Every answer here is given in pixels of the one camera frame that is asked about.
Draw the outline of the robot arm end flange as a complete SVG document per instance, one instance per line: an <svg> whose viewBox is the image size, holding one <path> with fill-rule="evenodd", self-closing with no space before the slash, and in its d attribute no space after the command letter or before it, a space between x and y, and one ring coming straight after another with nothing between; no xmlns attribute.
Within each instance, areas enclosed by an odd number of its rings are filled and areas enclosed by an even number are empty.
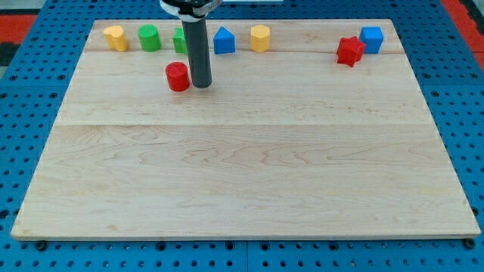
<svg viewBox="0 0 484 272"><path fill-rule="evenodd" d="M196 22L215 10L222 0L160 0L160 7L186 22Z"/></svg>

